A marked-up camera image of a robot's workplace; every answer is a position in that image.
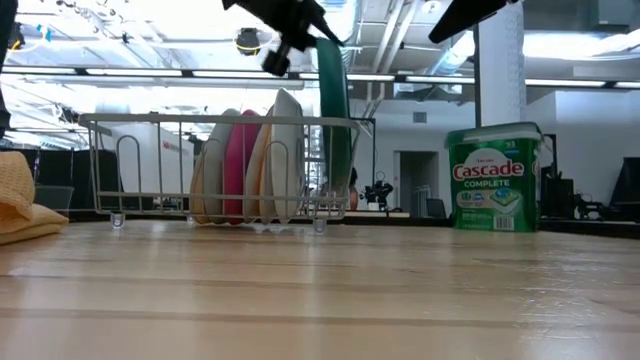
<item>ceiling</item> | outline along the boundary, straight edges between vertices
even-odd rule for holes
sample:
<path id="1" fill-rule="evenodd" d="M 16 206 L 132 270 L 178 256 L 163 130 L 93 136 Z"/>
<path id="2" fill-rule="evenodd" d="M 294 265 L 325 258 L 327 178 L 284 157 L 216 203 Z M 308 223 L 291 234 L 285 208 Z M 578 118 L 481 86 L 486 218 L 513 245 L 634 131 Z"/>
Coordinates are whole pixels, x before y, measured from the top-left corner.
<path id="1" fill-rule="evenodd" d="M 390 63 L 389 72 L 430 68 L 451 46 L 451 42 L 433 44 L 427 37 L 450 1 L 441 0 L 440 9 L 431 13 L 419 8 L 402 39 L 403 48 Z M 334 31 L 353 33 L 348 41 L 348 49 L 354 57 L 349 72 L 373 72 L 374 59 L 392 4 L 396 1 L 344 0 L 339 11 L 334 7 L 335 3 L 342 3 L 340 1 L 318 2 L 327 6 L 327 19 Z M 411 0 L 405 1 L 401 21 L 408 13 L 409 3 Z M 525 28 L 529 32 L 589 30 L 584 22 L 584 3 L 581 0 L 525 1 Z M 267 51 L 279 43 L 277 35 L 260 20 L 237 7 L 225 12 L 219 0 L 181 0 L 179 6 L 175 2 L 157 0 L 19 0 L 19 5 L 17 21 L 23 24 L 27 44 L 10 54 L 7 65 L 260 70 Z M 353 9 L 360 5 L 361 11 L 350 10 L 352 5 Z M 39 31 L 39 26 L 44 26 L 50 33 Z M 243 56 L 235 48 L 234 39 L 243 27 L 261 31 L 259 37 L 264 45 L 256 57 Z M 43 36 L 48 40 L 41 41 Z M 311 52 L 293 51 L 290 59 L 292 71 L 314 71 Z M 606 62 L 526 59 L 527 76 L 535 78 L 596 76 L 626 79 L 639 70 L 638 59 Z M 458 73 L 473 76 L 473 64 L 464 63 Z M 235 89 L 231 90 L 229 84 L 209 82 L 169 87 L 159 80 L 141 83 L 140 79 L 134 78 L 118 82 L 107 78 L 101 82 L 68 79 L 3 77 L 6 101 L 14 112 L 12 127 L 70 127 L 72 125 L 58 121 L 59 106 L 80 113 L 93 112 L 105 101 L 117 104 L 129 101 L 130 104 L 122 105 L 122 111 L 215 114 L 224 110 L 223 105 L 241 107 L 246 99 L 251 99 L 262 111 L 275 97 L 275 88 L 280 86 L 274 83 L 270 89 L 256 90 L 257 85 L 244 82 L 233 85 Z M 294 88 L 296 96 L 312 112 L 318 96 L 317 89 L 309 84 L 301 82 Z M 222 96 L 232 100 L 222 102 L 219 100 Z M 399 108 L 409 109 L 393 106 L 390 101 L 382 104 L 378 111 L 386 113 Z M 77 139 L 77 135 L 56 136 L 63 142 L 65 137 L 72 138 L 71 141 Z"/>

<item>wooden tabletop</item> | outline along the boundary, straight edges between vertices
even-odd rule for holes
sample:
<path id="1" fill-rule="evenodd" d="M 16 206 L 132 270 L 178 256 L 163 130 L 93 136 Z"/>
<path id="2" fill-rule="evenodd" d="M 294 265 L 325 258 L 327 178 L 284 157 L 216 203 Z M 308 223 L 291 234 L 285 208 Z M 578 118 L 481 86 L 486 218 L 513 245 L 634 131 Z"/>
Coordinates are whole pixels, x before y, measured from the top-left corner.
<path id="1" fill-rule="evenodd" d="M 638 359 L 640 242 L 74 224 L 0 247 L 0 359 Z"/>

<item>yellow towel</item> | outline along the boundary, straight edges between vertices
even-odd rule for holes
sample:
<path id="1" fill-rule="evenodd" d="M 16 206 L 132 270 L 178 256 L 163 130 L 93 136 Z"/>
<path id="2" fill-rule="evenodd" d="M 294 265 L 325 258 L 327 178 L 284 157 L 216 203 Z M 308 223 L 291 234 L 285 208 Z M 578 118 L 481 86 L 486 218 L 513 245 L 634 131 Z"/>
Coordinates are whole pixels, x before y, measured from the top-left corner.
<path id="1" fill-rule="evenodd" d="M 34 205 L 35 186 L 24 155 L 0 153 L 0 244 L 59 232 L 69 220 Z"/>

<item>dish rack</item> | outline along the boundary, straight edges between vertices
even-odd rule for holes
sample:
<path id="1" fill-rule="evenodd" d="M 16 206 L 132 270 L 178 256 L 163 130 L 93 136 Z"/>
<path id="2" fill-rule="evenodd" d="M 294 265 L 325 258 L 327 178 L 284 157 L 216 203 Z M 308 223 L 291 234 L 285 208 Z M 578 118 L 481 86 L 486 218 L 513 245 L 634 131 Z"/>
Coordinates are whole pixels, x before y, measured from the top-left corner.
<path id="1" fill-rule="evenodd" d="M 348 168 L 344 172 L 351 174 L 355 149 L 360 136 L 360 126 L 357 121 L 337 118 L 315 117 L 260 117 L 260 116 L 210 116 L 210 115 L 161 115 L 161 114 L 84 114 L 80 116 L 80 125 L 88 128 L 91 176 L 94 188 L 95 210 L 98 214 L 111 215 L 111 224 L 119 229 L 124 226 L 127 215 L 156 216 L 184 216 L 187 221 L 194 222 L 198 217 L 222 220 L 241 219 L 244 223 L 261 221 L 269 224 L 274 220 L 288 222 L 290 220 L 312 220 L 314 230 L 323 232 L 328 220 L 340 220 L 344 217 L 349 201 L 349 175 L 341 174 L 337 181 L 331 164 L 334 161 L 344 161 L 344 154 L 330 151 L 329 159 L 324 158 L 327 152 L 323 147 L 333 147 L 334 131 L 348 130 L 351 134 L 351 157 Z M 118 129 L 126 126 L 140 126 L 144 131 L 118 132 Z M 255 125 L 269 124 L 299 126 L 304 132 L 304 146 L 296 146 L 296 149 L 287 148 L 282 141 L 268 139 L 267 149 L 280 147 L 284 149 L 287 166 L 284 168 L 285 179 L 289 179 L 289 157 L 299 157 L 299 164 L 304 166 L 301 189 L 295 196 L 290 195 L 289 186 L 296 186 L 285 181 L 286 196 L 276 195 L 241 195 L 225 194 L 224 180 L 220 193 L 191 193 L 191 178 L 197 176 L 194 173 L 195 157 L 193 143 L 185 140 L 191 134 L 185 131 L 185 124 L 233 124 Z M 202 149 L 207 147 L 206 140 Z M 101 150 L 115 152 L 117 159 L 117 174 L 101 173 L 101 158 L 105 156 Z M 243 180 L 246 176 L 247 164 L 243 157 Z M 222 178 L 224 174 L 224 162 L 222 165 Z M 104 176 L 117 175 L 117 188 L 105 188 Z M 271 167 L 267 167 L 266 175 L 272 177 Z M 221 214 L 210 214 L 204 211 L 194 210 L 191 206 L 196 201 L 221 200 L 223 210 Z M 226 200 L 241 200 L 241 214 L 227 214 L 224 210 Z M 260 214 L 247 214 L 246 203 L 248 201 L 273 201 L 284 202 L 295 206 L 295 212 L 287 211 L 285 214 L 277 214 L 272 218 L 265 218 Z"/>

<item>wire dish rack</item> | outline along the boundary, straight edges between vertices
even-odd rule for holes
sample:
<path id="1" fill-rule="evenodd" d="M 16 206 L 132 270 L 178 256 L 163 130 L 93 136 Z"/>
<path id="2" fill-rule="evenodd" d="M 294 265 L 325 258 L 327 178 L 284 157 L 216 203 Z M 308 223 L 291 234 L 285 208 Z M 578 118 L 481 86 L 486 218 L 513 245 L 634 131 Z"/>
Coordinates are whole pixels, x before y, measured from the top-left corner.
<path id="1" fill-rule="evenodd" d="M 314 117 L 84 114 L 79 122 L 90 130 L 96 212 L 110 214 L 114 228 L 124 226 L 126 215 L 143 215 L 185 216 L 189 222 L 216 224 L 256 221 L 269 224 L 275 220 L 287 223 L 306 219 L 313 220 L 314 229 L 322 232 L 327 220 L 344 217 L 349 201 L 349 176 L 360 136 L 357 121 Z M 235 156 L 242 164 L 228 162 L 230 158 L 223 152 L 229 149 L 229 143 L 215 137 L 202 143 L 200 159 L 197 159 L 194 144 L 186 140 L 192 132 L 184 130 L 192 129 L 194 124 L 220 129 L 239 127 L 241 137 L 236 136 L 229 142 L 236 141 L 234 148 L 242 149 L 241 154 Z M 260 126 L 260 133 L 265 126 L 270 129 L 264 136 L 265 149 L 257 177 L 255 162 L 258 160 L 253 156 L 260 146 L 261 135 L 247 147 L 255 140 L 250 129 L 256 126 Z M 273 135 L 276 130 L 280 134 L 297 135 L 295 140 L 277 138 Z M 336 149 L 333 135 L 337 131 L 351 134 L 350 158 L 338 151 L 324 151 L 326 147 Z M 101 159 L 108 153 L 112 156 L 113 152 L 117 174 L 105 174 L 105 171 L 113 172 L 113 167 L 103 169 Z M 334 161 L 344 163 L 338 167 L 345 167 L 344 172 L 332 173 L 336 169 L 331 165 Z M 198 163 L 204 165 L 196 168 Z M 231 170 L 235 178 L 226 173 Z M 251 183 L 249 172 L 253 173 Z M 105 186 L 105 178 L 114 176 L 115 188 L 113 181 L 111 186 Z M 196 182 L 204 186 L 194 187 Z"/>

